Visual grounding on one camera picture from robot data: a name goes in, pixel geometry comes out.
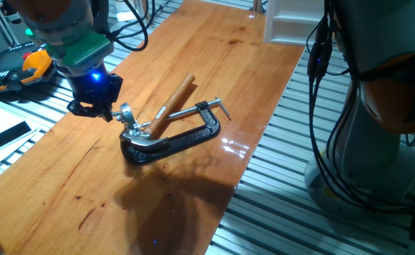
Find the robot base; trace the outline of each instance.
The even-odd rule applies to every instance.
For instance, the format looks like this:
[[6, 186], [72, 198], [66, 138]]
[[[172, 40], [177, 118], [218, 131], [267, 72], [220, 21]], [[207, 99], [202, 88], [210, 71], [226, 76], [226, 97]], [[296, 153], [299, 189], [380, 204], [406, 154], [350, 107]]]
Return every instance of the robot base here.
[[[322, 152], [322, 157], [326, 162], [326, 165], [331, 169], [332, 173], [334, 171], [334, 166], [331, 163], [331, 160], [328, 160], [325, 157], [325, 153]], [[395, 203], [395, 193], [400, 193], [402, 196], [397, 200], [402, 200], [404, 196], [414, 188], [415, 184], [415, 149], [406, 147], [405, 145], [400, 145], [399, 147], [399, 156], [394, 164], [388, 169], [382, 169], [380, 174], [376, 174], [375, 169], [363, 169], [363, 174], [372, 176], [374, 179], [373, 182], [367, 183], [370, 184], [368, 188], [361, 188], [362, 191], [372, 194], [374, 197], [377, 197], [382, 200], [391, 201]], [[334, 183], [333, 181], [326, 176], [331, 183], [331, 186], [335, 191], [343, 197], [346, 197]], [[330, 212], [334, 215], [339, 215], [348, 219], [360, 219], [364, 217], [377, 216], [379, 214], [375, 212], [370, 212], [362, 208], [345, 203], [338, 196], [331, 191], [331, 189], [326, 185], [319, 167], [317, 166], [316, 160], [314, 157], [309, 161], [305, 169], [305, 184], [307, 186], [308, 192], [315, 203], [327, 212]], [[363, 200], [373, 203], [374, 200], [366, 199], [362, 197]]]

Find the wooden table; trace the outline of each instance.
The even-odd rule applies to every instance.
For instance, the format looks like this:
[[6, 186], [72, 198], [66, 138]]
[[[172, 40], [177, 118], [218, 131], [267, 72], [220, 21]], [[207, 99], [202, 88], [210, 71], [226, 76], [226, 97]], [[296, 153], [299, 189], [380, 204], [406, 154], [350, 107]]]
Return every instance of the wooden table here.
[[[66, 114], [0, 176], [5, 254], [204, 254], [290, 78], [302, 47], [263, 44], [265, 18], [187, 0], [115, 69], [118, 103], [151, 120], [187, 73], [179, 108], [220, 97], [221, 133], [138, 167], [121, 152], [120, 123]], [[194, 115], [162, 136], [202, 124]]]

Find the metal slotted rail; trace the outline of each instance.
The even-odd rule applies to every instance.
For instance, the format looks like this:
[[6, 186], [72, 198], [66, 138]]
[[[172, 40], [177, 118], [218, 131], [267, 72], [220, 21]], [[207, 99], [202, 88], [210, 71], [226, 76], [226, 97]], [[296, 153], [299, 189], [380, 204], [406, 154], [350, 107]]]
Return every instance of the metal slotted rail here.
[[[249, 9], [253, 1], [208, 0]], [[149, 28], [151, 33], [175, 11], [182, 0], [174, 0]], [[115, 2], [110, 0], [109, 22], [116, 24]], [[139, 30], [128, 28], [126, 33]], [[136, 47], [142, 35], [125, 40]], [[105, 58], [113, 70], [130, 52], [115, 44], [115, 52]], [[206, 254], [407, 254], [409, 216], [367, 219], [361, 222], [337, 219], [312, 201], [303, 179], [312, 156], [308, 131], [308, 52], [305, 51], [264, 134], [241, 178], [231, 203], [215, 232]], [[334, 50], [332, 72], [346, 68]], [[319, 89], [314, 128], [320, 147], [324, 146], [338, 118], [349, 77], [327, 75]], [[65, 79], [55, 77], [42, 86], [0, 95], [0, 108], [29, 118], [41, 131], [0, 163], [0, 174], [32, 147], [62, 116], [72, 100]]]

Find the hammer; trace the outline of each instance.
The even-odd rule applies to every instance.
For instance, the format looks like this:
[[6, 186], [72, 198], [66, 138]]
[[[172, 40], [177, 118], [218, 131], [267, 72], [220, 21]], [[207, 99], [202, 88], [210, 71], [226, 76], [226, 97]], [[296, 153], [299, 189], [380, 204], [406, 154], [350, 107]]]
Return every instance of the hammer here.
[[134, 149], [143, 152], [150, 152], [165, 147], [165, 141], [167, 141], [168, 138], [165, 137], [158, 140], [152, 140], [152, 133], [159, 129], [163, 121], [166, 120], [173, 107], [181, 99], [182, 95], [184, 95], [189, 85], [192, 84], [194, 80], [195, 77], [192, 74], [189, 74], [181, 84], [176, 87], [176, 90], [168, 97], [154, 119], [143, 131], [140, 130], [140, 126], [135, 122], [129, 105], [126, 103], [122, 104], [120, 119], [122, 122], [126, 122], [129, 128], [132, 127], [132, 132], [122, 132], [120, 139], [129, 142]]

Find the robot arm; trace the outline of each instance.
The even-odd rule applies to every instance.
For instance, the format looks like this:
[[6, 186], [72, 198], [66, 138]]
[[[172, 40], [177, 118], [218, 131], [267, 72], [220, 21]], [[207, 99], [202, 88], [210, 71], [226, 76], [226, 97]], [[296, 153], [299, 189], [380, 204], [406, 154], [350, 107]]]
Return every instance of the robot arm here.
[[415, 1], [332, 0], [338, 45], [386, 131], [415, 132]]
[[116, 102], [123, 80], [107, 73], [103, 64], [103, 58], [113, 51], [112, 42], [102, 34], [107, 28], [108, 1], [10, 0], [9, 3], [30, 28], [27, 34], [33, 42], [45, 44], [55, 67], [72, 87], [74, 100], [68, 110], [75, 115], [112, 120], [112, 103]]

